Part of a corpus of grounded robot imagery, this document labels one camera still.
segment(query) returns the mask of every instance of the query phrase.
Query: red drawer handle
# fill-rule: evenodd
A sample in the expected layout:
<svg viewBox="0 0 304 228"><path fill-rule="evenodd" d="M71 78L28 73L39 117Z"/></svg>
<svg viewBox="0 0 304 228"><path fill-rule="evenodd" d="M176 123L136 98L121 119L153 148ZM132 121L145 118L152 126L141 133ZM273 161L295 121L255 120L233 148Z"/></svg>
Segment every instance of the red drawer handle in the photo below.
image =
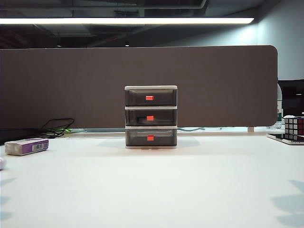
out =
<svg viewBox="0 0 304 228"><path fill-rule="evenodd" d="M147 116L147 121L153 121L153 120L154 120L154 115Z"/></svg>
<svg viewBox="0 0 304 228"><path fill-rule="evenodd" d="M154 96L146 96L146 101L152 101L154 100Z"/></svg>
<svg viewBox="0 0 304 228"><path fill-rule="evenodd" d="M147 141L154 141L154 135L148 135Z"/></svg>

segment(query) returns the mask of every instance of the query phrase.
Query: ceiling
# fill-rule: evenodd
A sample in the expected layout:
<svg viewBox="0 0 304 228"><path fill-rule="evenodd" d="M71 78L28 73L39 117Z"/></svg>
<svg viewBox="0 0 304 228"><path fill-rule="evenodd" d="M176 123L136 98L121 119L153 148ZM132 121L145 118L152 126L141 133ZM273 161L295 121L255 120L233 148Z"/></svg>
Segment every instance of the ceiling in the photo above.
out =
<svg viewBox="0 0 304 228"><path fill-rule="evenodd" d="M1 18L254 17L266 0L1 0ZM0 48L119 47L137 34L177 36L208 26L0 25ZM138 42L134 47L153 46Z"/></svg>

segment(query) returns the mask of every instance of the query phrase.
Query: black monitor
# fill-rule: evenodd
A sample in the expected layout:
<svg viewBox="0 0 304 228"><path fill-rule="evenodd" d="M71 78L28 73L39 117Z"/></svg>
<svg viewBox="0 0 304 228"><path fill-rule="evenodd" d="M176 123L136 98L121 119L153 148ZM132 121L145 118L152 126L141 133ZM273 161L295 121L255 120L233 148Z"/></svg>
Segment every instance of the black monitor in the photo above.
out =
<svg viewBox="0 0 304 228"><path fill-rule="evenodd" d="M304 112L304 79L279 80L282 90L283 115L303 116Z"/></svg>

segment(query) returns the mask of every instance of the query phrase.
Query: eraser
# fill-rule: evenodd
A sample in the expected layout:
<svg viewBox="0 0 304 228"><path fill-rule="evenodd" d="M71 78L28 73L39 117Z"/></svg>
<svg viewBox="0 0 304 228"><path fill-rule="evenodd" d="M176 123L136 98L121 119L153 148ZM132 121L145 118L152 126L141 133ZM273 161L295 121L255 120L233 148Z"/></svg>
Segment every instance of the eraser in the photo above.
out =
<svg viewBox="0 0 304 228"><path fill-rule="evenodd" d="M5 143L5 153L9 155L26 155L45 151L48 148L48 139L22 139Z"/></svg>

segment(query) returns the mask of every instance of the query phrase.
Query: rubik's cube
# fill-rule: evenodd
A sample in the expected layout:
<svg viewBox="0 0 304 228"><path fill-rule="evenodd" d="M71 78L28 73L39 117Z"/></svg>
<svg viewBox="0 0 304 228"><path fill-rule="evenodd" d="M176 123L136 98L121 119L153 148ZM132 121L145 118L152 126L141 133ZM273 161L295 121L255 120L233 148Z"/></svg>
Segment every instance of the rubik's cube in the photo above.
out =
<svg viewBox="0 0 304 228"><path fill-rule="evenodd" d="M285 118L285 133L304 135L304 117Z"/></svg>

